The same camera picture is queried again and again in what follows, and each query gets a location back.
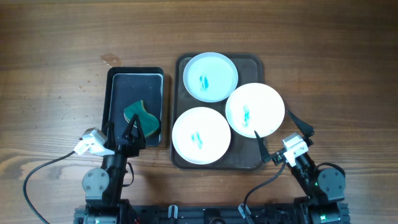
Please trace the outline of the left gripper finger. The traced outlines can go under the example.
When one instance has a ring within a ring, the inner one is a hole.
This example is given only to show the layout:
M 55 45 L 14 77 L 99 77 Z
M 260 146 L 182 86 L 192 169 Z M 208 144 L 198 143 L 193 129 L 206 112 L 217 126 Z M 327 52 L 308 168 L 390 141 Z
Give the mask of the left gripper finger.
M 127 143 L 132 146 L 146 145 L 146 137 L 144 136 L 138 114 L 133 114 L 130 122 L 128 123 L 122 134 L 122 138 L 125 139 Z
M 114 123 L 108 121 L 105 125 L 107 140 L 105 142 L 105 147 L 116 147 L 116 140 L 114 134 Z

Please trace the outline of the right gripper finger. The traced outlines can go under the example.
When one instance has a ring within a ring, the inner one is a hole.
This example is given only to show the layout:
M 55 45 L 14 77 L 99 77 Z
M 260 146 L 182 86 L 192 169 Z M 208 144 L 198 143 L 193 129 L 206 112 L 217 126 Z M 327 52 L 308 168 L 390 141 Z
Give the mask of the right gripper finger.
M 255 131 L 254 134 L 256 135 L 256 139 L 258 141 L 259 151 L 260 151 L 260 155 L 261 155 L 261 161 L 262 162 L 269 162 L 270 154 L 269 154 L 269 151 L 267 150 L 267 148 L 266 148 L 266 146 L 264 144 L 263 138 L 261 138 L 258 135 L 257 131 Z
M 287 113 L 305 138 L 310 138 L 314 135 L 314 128 L 311 125 L 296 117 L 291 111 L 287 110 Z

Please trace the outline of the green yellow sponge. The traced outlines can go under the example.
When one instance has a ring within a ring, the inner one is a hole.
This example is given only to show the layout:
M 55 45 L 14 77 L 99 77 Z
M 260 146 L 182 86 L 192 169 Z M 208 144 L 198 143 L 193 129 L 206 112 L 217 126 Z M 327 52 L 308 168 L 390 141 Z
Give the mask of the green yellow sponge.
M 144 102 L 142 100 L 136 101 L 133 104 L 124 108 L 124 118 L 127 122 L 130 122 L 131 118 L 137 114 L 141 123 L 141 128 L 144 132 L 145 137 L 149 137 L 154 134 L 160 127 L 159 120 L 152 114 L 148 113 L 144 108 Z

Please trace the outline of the white plate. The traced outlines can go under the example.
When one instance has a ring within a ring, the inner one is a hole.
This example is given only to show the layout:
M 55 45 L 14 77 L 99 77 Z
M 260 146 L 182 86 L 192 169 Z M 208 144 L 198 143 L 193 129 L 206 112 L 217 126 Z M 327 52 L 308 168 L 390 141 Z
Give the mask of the white plate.
M 229 124 L 214 109 L 196 107 L 182 113 L 172 128 L 172 145 L 192 164 L 211 164 L 223 155 L 231 142 Z
M 248 83 L 235 89 L 229 96 L 225 115 L 238 134 L 261 138 L 275 132 L 282 124 L 285 106 L 273 88 L 262 83 Z
M 206 103 L 227 99 L 236 89 L 238 80 L 238 70 L 232 60 L 216 52 L 194 56 L 183 70 L 186 90 Z

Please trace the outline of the white plate top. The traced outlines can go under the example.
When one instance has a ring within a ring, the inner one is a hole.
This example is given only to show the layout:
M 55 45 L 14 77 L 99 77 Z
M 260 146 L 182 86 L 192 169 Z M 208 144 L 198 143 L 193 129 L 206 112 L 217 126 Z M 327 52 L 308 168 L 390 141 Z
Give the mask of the white plate top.
M 238 80 L 238 70 L 232 60 L 216 52 L 194 56 L 183 70 L 186 90 L 206 103 L 227 99 L 236 89 Z

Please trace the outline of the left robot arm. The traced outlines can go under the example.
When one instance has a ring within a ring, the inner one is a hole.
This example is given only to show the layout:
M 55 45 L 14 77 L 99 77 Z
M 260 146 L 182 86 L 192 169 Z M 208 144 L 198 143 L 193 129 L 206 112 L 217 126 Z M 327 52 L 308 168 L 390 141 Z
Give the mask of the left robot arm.
M 88 151 L 103 158 L 99 168 L 89 170 L 83 177 L 82 187 L 85 191 L 86 206 L 76 211 L 74 223 L 139 223 L 138 214 L 129 200 L 121 199 L 121 192 L 129 184 L 124 183 L 127 161 L 137 157 L 141 149 L 146 148 L 146 138 L 141 127 L 139 116 L 135 114 L 123 132 L 122 138 L 127 144 L 117 146 L 114 138 L 114 124 L 106 124 L 108 135 L 105 136 L 98 128 L 84 132 L 80 146 L 75 152 L 83 154 Z

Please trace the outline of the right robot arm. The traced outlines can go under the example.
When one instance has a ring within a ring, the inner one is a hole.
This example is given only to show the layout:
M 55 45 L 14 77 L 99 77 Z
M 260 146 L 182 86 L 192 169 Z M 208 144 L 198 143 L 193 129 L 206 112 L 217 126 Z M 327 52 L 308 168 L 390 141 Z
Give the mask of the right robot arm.
M 314 128 L 292 112 L 287 113 L 301 133 L 293 133 L 283 139 L 283 148 L 273 154 L 256 134 L 261 161 L 271 161 L 282 167 L 275 176 L 254 187 L 250 193 L 274 181 L 288 167 L 305 196 L 295 198 L 293 203 L 265 205 L 255 220 L 250 217 L 248 196 L 245 196 L 242 216 L 248 223 L 349 223 L 348 206 L 342 203 L 345 199 L 345 171 L 330 162 L 316 165 L 308 154 L 313 145 L 310 138 L 314 135 Z

